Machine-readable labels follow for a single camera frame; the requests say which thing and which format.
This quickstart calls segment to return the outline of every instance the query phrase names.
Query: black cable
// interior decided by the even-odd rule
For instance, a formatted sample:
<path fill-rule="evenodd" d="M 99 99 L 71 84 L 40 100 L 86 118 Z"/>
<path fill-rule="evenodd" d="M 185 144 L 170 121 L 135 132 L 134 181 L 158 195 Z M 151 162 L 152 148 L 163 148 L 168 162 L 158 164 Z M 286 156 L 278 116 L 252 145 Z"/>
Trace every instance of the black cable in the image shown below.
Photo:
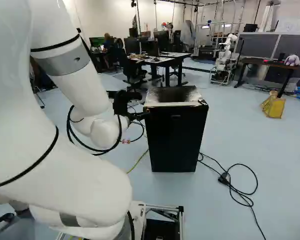
<path fill-rule="evenodd" d="M 225 170 L 225 169 L 222 167 L 222 165 L 221 165 L 217 160 L 215 160 L 214 158 L 212 158 L 212 157 L 210 157 L 210 156 L 208 156 L 208 155 L 205 155 L 205 154 L 203 154 L 203 153 L 201 153 L 201 152 L 200 152 L 199 154 L 202 156 L 202 159 L 200 159 L 200 160 L 198 159 L 198 162 L 201 163 L 201 164 L 203 164 L 203 165 L 205 165 L 206 167 L 208 167 L 209 169 L 211 169 L 212 171 L 214 171 L 215 173 L 217 173 L 217 174 L 219 175 L 218 181 L 219 181 L 220 183 L 222 183 L 222 184 L 224 184 L 224 185 L 226 185 L 226 186 L 229 187 L 229 193 L 230 193 L 231 198 L 232 198 L 235 202 L 237 202 L 238 204 L 240 204 L 240 205 L 242 205 L 242 206 L 245 206 L 245 207 L 248 207 L 248 208 L 251 209 L 252 214 L 253 214 L 253 217 L 254 217 L 254 220 L 255 220 L 255 223 L 256 223 L 256 225 L 257 225 L 257 227 L 258 227 L 260 233 L 262 234 L 263 239 L 264 239 L 264 240 L 267 240 L 267 239 L 266 239 L 266 236 L 264 235 L 264 233 L 263 233 L 263 231 L 262 231 L 262 229 L 261 229 L 261 227 L 260 227 L 260 225 L 259 225 L 259 223 L 258 223 L 256 214 L 255 214 L 255 211 L 254 211 L 254 209 L 253 209 L 254 202 L 253 202 L 253 200 L 252 200 L 250 197 L 248 197 L 248 196 L 252 196 L 252 195 L 257 191 L 258 186 L 259 186 L 258 178 L 257 178 L 257 175 L 255 174 L 255 172 L 254 172 L 250 167 L 248 167 L 247 165 L 244 165 L 244 164 L 242 164 L 242 163 L 236 163 L 236 164 L 233 164 L 233 165 L 231 165 L 227 170 Z M 221 174 L 221 173 L 219 173 L 217 170 L 215 170 L 213 167 L 211 167 L 211 166 L 205 164 L 204 162 L 202 162 L 202 161 L 203 161 L 203 156 L 204 156 L 204 157 L 207 157 L 207 158 L 209 158 L 209 159 L 211 159 L 211 160 L 213 160 L 213 161 L 215 161 L 215 162 L 220 166 L 220 168 L 224 171 L 224 173 Z M 255 178 L 255 182 L 256 182 L 255 188 L 254 188 L 254 190 L 253 190 L 252 192 L 243 192 L 243 191 L 241 191 L 241 190 L 235 188 L 235 187 L 231 184 L 231 175 L 230 175 L 230 173 L 229 173 L 229 170 L 231 170 L 231 169 L 232 169 L 233 167 L 235 167 L 235 166 L 243 166 L 243 167 L 249 169 L 250 172 L 252 172 L 252 174 L 253 174 L 253 176 L 254 176 L 254 178 Z M 233 192 L 235 192 L 236 194 L 238 194 L 238 195 L 246 202 L 246 204 L 244 204 L 244 203 L 239 202 L 238 200 L 236 200 L 236 199 L 234 198 L 234 196 L 233 196 Z"/>
<path fill-rule="evenodd" d="M 131 240 L 135 240 L 135 225 L 134 220 L 132 219 L 130 211 L 127 212 L 129 223 L 130 223 L 130 230 L 131 230 Z"/>
<path fill-rule="evenodd" d="M 116 147 L 118 146 L 118 144 L 119 144 L 120 141 L 121 141 L 121 137 L 122 137 L 122 124 L 121 124 L 121 119 L 120 119 L 120 116 L 119 116 L 119 115 L 117 115 L 117 117 L 118 117 L 118 122 L 119 122 L 119 136 L 118 136 L 118 138 L 117 138 L 115 144 L 114 144 L 111 148 L 109 148 L 109 149 L 99 150 L 99 149 L 95 149 L 95 148 L 93 148 L 93 147 L 90 147 L 90 146 L 86 145 L 84 142 L 82 142 L 82 141 L 77 137 L 77 135 L 76 135 L 75 132 L 73 131 L 73 129 L 72 129 L 72 127 L 71 127 L 71 124 L 70 124 L 70 121 L 71 121 L 70 115 L 71 115 L 71 112 L 72 112 L 72 110 L 74 109 L 74 107 L 75 107 L 74 105 L 72 105 L 72 106 L 70 107 L 69 112 L 68 112 L 68 116 L 67 116 L 67 121 L 66 121 L 66 133 L 67 133 L 67 136 L 68 136 L 69 141 L 70 141 L 71 143 L 74 144 L 74 142 L 73 142 L 73 140 L 72 140 L 70 134 L 72 134 L 72 136 L 75 138 L 75 140 L 76 140 L 80 145 L 82 145 L 83 147 L 85 147 L 86 149 L 89 149 L 89 150 L 94 151 L 94 152 L 100 152 L 100 153 L 92 153 L 92 155 L 94 155 L 94 156 L 100 156 L 100 155 L 106 154 L 106 153 L 110 152 L 111 150 L 113 150 L 114 148 L 116 148 Z"/>
<path fill-rule="evenodd" d="M 134 113 L 136 114 L 137 113 L 137 110 L 134 108 L 135 105 L 131 106 L 128 104 L 128 109 L 133 109 Z"/>
<path fill-rule="evenodd" d="M 144 127 L 144 125 L 141 122 L 138 123 L 138 122 L 132 121 L 131 123 L 132 124 L 140 125 L 142 127 L 142 134 L 139 137 L 137 137 L 136 139 L 130 141 L 130 143 L 133 143 L 133 142 L 139 140 L 140 138 L 142 138 L 142 136 L 145 134 L 145 127 Z"/>

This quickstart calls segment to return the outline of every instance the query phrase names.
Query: black box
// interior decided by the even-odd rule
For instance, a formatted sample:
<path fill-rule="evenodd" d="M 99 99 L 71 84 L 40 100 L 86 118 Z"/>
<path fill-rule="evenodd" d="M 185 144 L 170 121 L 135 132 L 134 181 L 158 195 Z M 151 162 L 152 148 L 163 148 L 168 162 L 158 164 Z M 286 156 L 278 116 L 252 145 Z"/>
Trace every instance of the black box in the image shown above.
<path fill-rule="evenodd" d="M 195 172 L 209 106 L 195 86 L 156 87 L 143 111 L 153 172 Z"/>

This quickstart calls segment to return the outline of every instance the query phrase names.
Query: desk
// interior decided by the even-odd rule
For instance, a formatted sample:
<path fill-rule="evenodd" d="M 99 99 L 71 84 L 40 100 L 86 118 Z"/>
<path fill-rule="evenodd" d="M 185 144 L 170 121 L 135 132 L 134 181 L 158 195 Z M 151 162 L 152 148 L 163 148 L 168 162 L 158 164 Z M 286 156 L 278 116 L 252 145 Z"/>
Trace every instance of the desk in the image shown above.
<path fill-rule="evenodd" d="M 182 82 L 182 62 L 184 61 L 185 58 L 188 58 L 191 56 L 191 53 L 187 52 L 166 52 L 166 53 L 160 53 L 160 57 L 165 57 L 165 58 L 172 58 L 176 59 L 178 62 L 178 86 L 183 86 L 187 84 L 188 82 Z"/>
<path fill-rule="evenodd" d="M 129 58 L 131 61 L 140 62 L 144 65 L 150 65 L 152 71 L 152 77 L 154 70 L 156 67 L 164 67 L 165 68 L 165 86 L 170 87 L 170 66 L 176 65 L 178 61 L 174 58 L 170 57 L 158 57 L 160 61 L 153 61 L 152 58 L 148 59 L 139 59 L 139 58 Z"/>
<path fill-rule="evenodd" d="M 289 73 L 286 77 L 286 80 L 283 82 L 282 88 L 281 88 L 280 92 L 278 93 L 277 98 L 281 98 L 281 96 L 284 94 L 284 90 L 289 82 L 289 79 L 291 78 L 292 74 L 294 73 L 294 70 L 298 69 L 298 66 L 287 66 L 287 65 L 278 64 L 275 62 L 264 62 L 264 60 L 262 58 L 245 57 L 245 58 L 241 59 L 241 62 L 243 63 L 243 66 L 242 66 L 242 69 L 240 72 L 238 82 L 234 86 L 234 88 L 240 87 L 244 83 L 242 78 L 244 76 L 245 69 L 248 64 L 265 65 L 265 66 L 270 66 L 270 67 L 288 69 Z"/>

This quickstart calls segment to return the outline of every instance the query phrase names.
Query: yellow bag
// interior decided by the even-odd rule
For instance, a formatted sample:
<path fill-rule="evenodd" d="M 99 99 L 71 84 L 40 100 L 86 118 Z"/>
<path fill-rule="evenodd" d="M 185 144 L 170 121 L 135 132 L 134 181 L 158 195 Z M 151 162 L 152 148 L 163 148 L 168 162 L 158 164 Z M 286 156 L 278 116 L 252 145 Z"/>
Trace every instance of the yellow bag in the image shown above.
<path fill-rule="evenodd" d="M 270 96 L 260 105 L 264 114 L 269 118 L 281 119 L 284 112 L 286 100 L 277 98 L 277 95 L 277 91 L 271 91 Z"/>

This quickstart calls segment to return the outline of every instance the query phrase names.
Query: gray partition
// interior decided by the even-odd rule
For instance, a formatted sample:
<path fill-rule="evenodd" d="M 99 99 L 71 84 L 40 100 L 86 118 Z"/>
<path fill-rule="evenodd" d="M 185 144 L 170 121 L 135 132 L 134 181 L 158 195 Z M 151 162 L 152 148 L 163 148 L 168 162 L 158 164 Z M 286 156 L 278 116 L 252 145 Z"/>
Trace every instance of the gray partition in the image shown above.
<path fill-rule="evenodd" d="M 280 53 L 296 54 L 300 58 L 300 35 L 282 34 L 273 58 L 278 59 Z"/>
<path fill-rule="evenodd" d="M 283 84 L 287 78 L 288 70 L 281 67 L 269 67 L 264 80 L 267 82 L 273 82 Z M 300 66 L 297 70 L 293 71 L 292 78 L 300 78 Z"/>
<path fill-rule="evenodd" d="M 278 37 L 279 34 L 275 33 L 240 33 L 235 52 L 240 52 L 243 42 L 242 39 L 244 39 L 244 45 L 241 52 L 242 56 L 270 58 L 276 46 Z"/>

